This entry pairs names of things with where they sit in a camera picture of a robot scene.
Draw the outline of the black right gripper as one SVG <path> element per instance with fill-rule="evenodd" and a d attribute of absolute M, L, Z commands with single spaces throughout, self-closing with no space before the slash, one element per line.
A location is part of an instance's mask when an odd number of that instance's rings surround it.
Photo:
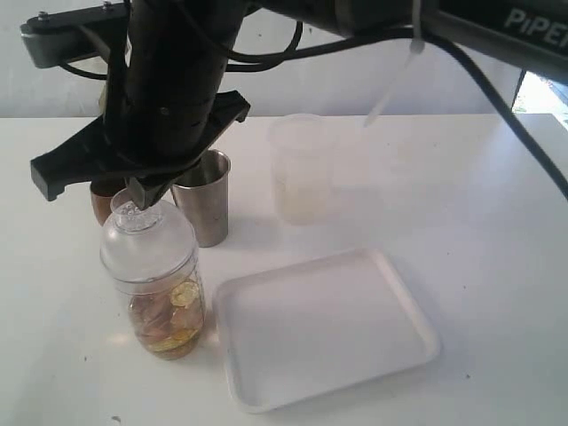
<path fill-rule="evenodd" d="M 236 27 L 201 39 L 188 26 L 128 26 L 126 43 L 106 62 L 106 103 L 99 118 L 30 163 L 42 195 L 121 178 L 148 209 L 233 123 L 249 103 L 219 89 Z"/>

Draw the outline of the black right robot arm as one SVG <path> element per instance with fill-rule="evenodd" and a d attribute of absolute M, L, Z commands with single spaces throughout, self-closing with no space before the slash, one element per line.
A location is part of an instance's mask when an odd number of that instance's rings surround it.
<path fill-rule="evenodd" d="M 103 113 L 30 163 L 48 201 L 68 185 L 122 179 L 141 209 L 153 206 L 249 103 L 220 92 L 227 72 L 407 39 L 452 56 L 561 192 L 559 168 L 513 116 L 469 57 L 479 51 L 552 80 L 567 79 L 564 1 L 121 1 L 42 12 L 20 28 L 39 68 L 75 72 L 102 58 Z"/>

